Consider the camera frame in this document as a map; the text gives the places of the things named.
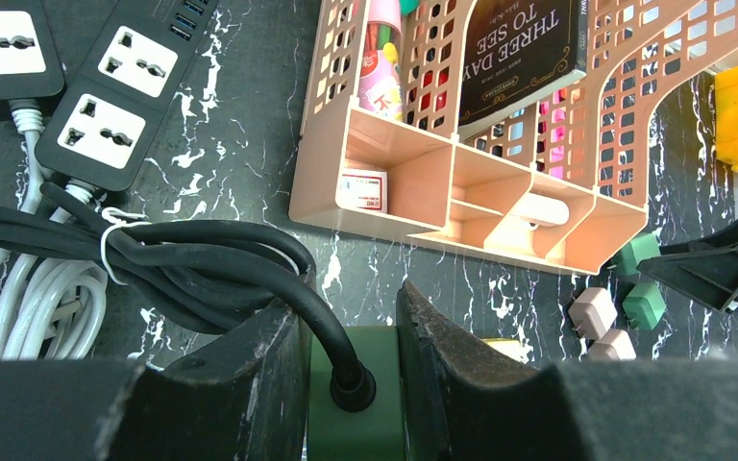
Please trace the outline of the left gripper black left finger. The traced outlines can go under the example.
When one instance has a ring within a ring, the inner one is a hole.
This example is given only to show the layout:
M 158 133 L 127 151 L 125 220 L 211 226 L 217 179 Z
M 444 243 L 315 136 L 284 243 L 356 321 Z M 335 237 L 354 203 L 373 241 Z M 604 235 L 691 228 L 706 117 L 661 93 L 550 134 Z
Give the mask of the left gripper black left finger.
M 0 362 L 0 460 L 296 460 L 310 332 L 275 304 L 163 371 Z

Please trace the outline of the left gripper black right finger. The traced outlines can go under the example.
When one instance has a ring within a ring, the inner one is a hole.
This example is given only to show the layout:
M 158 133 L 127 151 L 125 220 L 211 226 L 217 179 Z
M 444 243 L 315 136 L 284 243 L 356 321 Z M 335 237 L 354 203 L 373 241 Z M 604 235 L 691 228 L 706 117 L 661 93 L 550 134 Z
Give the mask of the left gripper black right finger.
M 738 360 L 567 360 L 490 347 L 410 282 L 396 301 L 412 460 L 738 460 Z

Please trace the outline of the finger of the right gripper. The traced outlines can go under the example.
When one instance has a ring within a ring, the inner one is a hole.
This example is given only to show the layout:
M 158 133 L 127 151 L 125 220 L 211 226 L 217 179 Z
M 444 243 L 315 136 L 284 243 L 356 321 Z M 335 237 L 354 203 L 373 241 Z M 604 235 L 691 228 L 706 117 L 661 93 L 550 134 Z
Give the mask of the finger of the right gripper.
M 641 260 L 640 274 L 700 305 L 738 313 L 738 219 L 700 239 L 672 244 Z

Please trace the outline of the yellow charger plug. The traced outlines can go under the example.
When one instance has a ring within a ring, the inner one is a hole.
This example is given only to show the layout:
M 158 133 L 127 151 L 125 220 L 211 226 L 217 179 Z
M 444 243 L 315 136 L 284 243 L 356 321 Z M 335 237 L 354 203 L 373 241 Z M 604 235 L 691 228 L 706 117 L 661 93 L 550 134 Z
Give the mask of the yellow charger plug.
M 483 342 L 497 352 L 523 364 L 529 364 L 532 361 L 530 355 L 533 347 L 526 346 L 517 339 L 488 338 L 483 339 Z

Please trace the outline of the green white charger plug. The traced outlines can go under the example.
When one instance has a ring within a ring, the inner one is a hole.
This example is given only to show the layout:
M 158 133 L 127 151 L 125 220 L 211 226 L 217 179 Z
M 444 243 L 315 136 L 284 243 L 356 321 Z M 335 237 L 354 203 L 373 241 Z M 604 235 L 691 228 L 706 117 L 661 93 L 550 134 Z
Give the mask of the green white charger plug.
M 623 299 L 622 309 L 631 328 L 654 330 L 666 311 L 666 303 L 656 283 L 642 282 Z

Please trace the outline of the green power strip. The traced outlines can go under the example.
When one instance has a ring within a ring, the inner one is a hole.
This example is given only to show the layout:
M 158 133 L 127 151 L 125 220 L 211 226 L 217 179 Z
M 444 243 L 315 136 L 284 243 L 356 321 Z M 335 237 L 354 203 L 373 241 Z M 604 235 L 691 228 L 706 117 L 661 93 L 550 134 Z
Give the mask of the green power strip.
M 332 401 L 332 365 L 312 340 L 306 455 L 308 460 L 405 460 L 399 341 L 394 327 L 347 327 L 357 356 L 373 374 L 377 392 L 365 410 L 341 410 Z

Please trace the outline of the pink charger plug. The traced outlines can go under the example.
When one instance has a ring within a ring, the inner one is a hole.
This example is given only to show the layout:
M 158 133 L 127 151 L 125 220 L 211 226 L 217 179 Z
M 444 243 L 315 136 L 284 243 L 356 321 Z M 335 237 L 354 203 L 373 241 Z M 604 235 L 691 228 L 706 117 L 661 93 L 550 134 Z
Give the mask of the pink charger plug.
M 609 329 L 602 338 L 593 342 L 587 351 L 590 360 L 631 361 L 637 355 L 627 331 Z

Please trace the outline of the pink white charger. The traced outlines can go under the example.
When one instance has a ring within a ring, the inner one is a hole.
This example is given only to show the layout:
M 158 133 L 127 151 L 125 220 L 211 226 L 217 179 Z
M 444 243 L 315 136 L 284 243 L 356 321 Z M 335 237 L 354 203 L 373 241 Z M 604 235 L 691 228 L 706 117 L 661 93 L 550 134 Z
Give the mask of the pink white charger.
M 579 338 L 599 340 L 611 329 L 617 310 L 607 289 L 585 289 L 568 309 L 574 331 Z

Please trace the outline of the black power strip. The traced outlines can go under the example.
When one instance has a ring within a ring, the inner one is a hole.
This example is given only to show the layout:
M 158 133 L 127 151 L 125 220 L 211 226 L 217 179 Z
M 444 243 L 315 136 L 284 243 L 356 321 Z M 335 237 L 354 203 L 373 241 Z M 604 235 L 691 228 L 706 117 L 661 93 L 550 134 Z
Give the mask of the black power strip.
M 42 3 L 0 1 L 0 121 L 15 109 L 38 109 L 48 117 L 65 89 Z
M 218 4 L 119 1 L 40 137 L 39 164 L 129 188 Z

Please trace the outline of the black power strip front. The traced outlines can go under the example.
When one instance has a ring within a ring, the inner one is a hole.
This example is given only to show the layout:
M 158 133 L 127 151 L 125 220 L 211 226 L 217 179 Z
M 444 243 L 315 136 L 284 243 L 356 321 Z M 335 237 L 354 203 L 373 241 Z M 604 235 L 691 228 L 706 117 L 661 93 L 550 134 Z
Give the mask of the black power strip front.
M 65 89 L 42 3 L 0 1 L 0 121 L 15 109 L 38 109 L 48 117 Z

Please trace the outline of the orange desk file organizer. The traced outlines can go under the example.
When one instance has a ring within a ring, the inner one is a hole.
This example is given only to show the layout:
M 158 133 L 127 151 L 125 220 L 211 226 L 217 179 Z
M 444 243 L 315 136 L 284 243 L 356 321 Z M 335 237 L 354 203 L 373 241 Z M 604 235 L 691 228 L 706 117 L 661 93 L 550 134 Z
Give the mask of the orange desk file organizer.
M 289 215 L 298 223 L 595 275 L 646 226 L 648 126 L 665 96 L 738 49 L 738 1 L 583 1 L 585 77 L 458 132 L 470 1 L 406 18 L 403 117 L 360 106 L 364 1 L 320 7 Z

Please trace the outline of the black tablet in organizer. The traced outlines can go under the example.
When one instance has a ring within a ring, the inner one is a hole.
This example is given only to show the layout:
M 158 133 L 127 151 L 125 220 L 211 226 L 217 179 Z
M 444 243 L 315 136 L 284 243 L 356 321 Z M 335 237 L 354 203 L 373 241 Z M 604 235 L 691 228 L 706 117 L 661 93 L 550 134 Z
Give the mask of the black tablet in organizer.
M 586 76 L 589 3 L 478 1 L 465 35 L 459 138 Z

